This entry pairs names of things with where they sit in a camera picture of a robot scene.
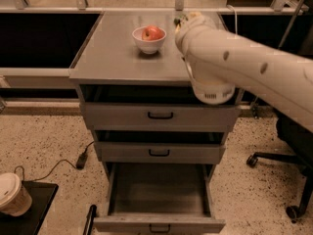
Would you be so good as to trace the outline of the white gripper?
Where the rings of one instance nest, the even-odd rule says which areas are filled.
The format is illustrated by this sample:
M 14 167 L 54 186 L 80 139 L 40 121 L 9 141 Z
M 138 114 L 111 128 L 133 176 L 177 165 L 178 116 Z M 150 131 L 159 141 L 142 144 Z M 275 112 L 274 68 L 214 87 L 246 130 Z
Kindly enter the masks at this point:
M 175 26 L 175 44 L 178 50 L 185 55 L 187 53 L 188 41 L 194 36 L 207 29 L 216 29 L 216 23 L 201 12 L 190 12 L 188 20 Z

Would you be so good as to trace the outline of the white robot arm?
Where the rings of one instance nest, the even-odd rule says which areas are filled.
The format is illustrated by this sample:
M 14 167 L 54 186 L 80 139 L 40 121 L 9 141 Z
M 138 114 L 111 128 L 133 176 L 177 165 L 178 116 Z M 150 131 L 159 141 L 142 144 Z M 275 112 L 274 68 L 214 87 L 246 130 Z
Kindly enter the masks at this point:
M 228 101 L 237 87 L 313 132 L 313 61 L 217 27 L 201 13 L 178 18 L 175 43 L 202 102 Z

